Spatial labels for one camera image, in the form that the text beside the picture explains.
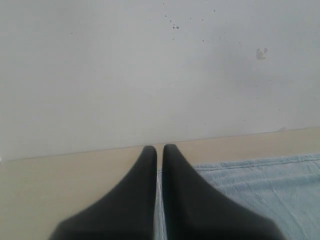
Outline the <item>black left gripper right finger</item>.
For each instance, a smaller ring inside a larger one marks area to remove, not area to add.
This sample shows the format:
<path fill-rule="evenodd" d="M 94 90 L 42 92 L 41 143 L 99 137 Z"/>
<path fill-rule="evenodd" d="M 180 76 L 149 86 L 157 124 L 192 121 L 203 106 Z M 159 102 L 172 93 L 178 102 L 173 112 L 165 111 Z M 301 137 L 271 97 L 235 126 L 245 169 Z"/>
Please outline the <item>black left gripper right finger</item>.
<path fill-rule="evenodd" d="M 206 182 L 178 147 L 162 156 L 162 200 L 169 240 L 283 240 L 277 225 Z"/>

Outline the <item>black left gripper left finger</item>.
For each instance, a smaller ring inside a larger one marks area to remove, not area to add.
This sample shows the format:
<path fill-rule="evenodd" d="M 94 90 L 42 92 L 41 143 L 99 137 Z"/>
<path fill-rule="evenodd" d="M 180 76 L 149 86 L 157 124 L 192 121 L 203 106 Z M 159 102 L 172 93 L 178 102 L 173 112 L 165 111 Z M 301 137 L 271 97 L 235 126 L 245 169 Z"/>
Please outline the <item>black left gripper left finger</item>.
<path fill-rule="evenodd" d="M 157 152 L 145 146 L 126 176 L 105 196 L 60 222 L 51 240 L 152 240 Z"/>

